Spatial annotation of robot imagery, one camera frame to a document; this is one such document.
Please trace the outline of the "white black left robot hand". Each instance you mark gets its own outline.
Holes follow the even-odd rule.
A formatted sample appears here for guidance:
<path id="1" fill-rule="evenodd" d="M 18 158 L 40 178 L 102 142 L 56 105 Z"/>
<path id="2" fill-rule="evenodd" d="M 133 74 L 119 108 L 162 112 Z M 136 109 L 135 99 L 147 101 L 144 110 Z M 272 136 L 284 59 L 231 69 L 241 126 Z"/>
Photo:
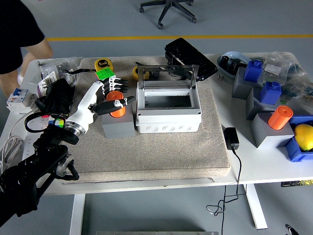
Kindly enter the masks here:
<path id="1" fill-rule="evenodd" d="M 120 110 L 135 101 L 134 96 L 129 96 L 104 102 L 104 94 L 105 86 L 103 82 L 94 82 L 80 101 L 77 111 L 67 118 L 64 129 L 71 131 L 76 136 L 83 135 L 98 116 Z"/>

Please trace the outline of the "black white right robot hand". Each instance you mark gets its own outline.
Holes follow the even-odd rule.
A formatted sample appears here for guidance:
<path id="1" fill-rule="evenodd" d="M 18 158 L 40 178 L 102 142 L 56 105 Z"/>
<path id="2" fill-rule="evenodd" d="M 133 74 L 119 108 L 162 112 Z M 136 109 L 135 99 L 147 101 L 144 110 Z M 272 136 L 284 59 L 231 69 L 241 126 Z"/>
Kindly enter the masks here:
<path id="1" fill-rule="evenodd" d="M 285 224 L 286 229 L 289 231 L 290 235 L 299 235 L 299 233 L 289 224 Z"/>

